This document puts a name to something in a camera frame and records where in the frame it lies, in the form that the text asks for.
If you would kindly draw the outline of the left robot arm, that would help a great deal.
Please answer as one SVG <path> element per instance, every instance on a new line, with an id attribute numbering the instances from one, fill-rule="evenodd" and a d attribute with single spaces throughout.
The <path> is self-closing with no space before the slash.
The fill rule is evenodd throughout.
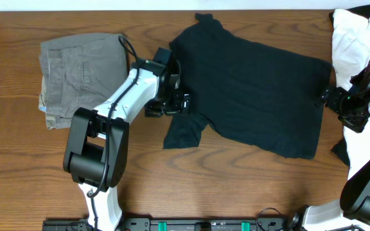
<path id="1" fill-rule="evenodd" d="M 63 168 L 85 194 L 91 230 L 117 230 L 122 218 L 117 185 L 127 165 L 130 124 L 147 117 L 187 114 L 179 61 L 139 60 L 122 86 L 102 104 L 74 113 Z"/>

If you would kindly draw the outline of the black t-shirt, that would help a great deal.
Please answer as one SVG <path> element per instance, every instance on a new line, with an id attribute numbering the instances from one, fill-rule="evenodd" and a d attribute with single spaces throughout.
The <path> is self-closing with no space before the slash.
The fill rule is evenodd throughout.
<path id="1" fill-rule="evenodd" d="M 236 37 L 210 14 L 195 18 L 170 42 L 191 102 L 188 115 L 173 117 L 164 148 L 196 147 L 210 126 L 285 158 L 314 158 L 331 64 Z"/>

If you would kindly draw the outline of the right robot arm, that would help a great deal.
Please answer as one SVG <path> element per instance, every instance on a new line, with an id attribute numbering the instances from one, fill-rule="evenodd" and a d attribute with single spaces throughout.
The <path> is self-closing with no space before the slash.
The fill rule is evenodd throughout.
<path id="1" fill-rule="evenodd" d="M 370 230 L 370 160 L 346 182 L 338 200 L 306 208 L 298 230 Z"/>

